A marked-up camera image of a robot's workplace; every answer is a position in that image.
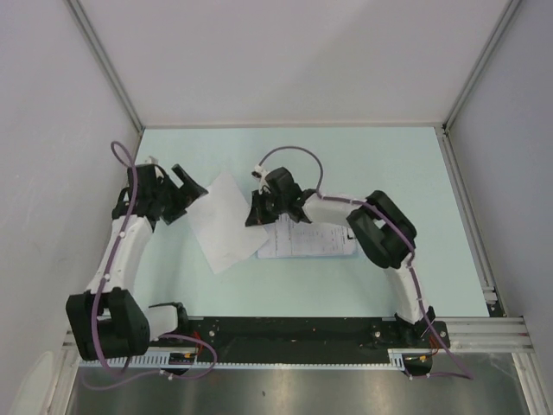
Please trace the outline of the white paper sheet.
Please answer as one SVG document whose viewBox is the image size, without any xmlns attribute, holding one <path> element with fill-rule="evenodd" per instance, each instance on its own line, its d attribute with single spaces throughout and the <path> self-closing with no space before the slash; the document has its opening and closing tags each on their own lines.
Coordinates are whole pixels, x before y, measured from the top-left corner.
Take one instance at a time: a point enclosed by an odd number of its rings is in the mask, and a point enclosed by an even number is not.
<svg viewBox="0 0 553 415">
<path fill-rule="evenodd" d="M 220 173 L 188 209 L 188 221 L 213 273 L 248 259 L 268 241 L 264 227 L 247 227 L 250 207 L 232 174 Z"/>
</svg>

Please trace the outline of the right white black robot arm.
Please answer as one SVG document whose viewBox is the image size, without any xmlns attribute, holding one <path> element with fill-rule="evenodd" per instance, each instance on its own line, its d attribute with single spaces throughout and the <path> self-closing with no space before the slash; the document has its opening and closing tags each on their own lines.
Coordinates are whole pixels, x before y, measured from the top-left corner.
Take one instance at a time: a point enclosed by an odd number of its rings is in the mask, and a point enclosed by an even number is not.
<svg viewBox="0 0 553 415">
<path fill-rule="evenodd" d="M 322 195 L 316 188 L 301 189 L 284 167 L 267 171 L 258 165 L 251 175 L 258 189 L 251 192 L 246 227 L 269 225 L 286 215 L 295 223 L 348 228 L 397 294 L 400 340 L 418 347 L 429 338 L 435 312 L 414 277 L 416 228 L 385 192 L 375 190 L 361 200 Z"/>
</svg>

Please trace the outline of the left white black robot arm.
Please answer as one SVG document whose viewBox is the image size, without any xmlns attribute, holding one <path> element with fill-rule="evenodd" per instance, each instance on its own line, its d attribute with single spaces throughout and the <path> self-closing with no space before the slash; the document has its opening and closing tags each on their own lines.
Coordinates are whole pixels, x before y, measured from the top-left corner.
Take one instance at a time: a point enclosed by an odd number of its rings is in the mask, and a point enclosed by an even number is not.
<svg viewBox="0 0 553 415">
<path fill-rule="evenodd" d="M 179 220 L 207 190 L 179 164 L 166 172 L 156 163 L 127 169 L 129 184 L 111 211 L 111 237 L 84 292 L 71 295 L 66 313 L 84 361 L 146 353 L 162 336 L 179 346 L 191 335 L 181 303 L 139 305 L 132 292 L 138 266 L 156 225 Z"/>
</svg>

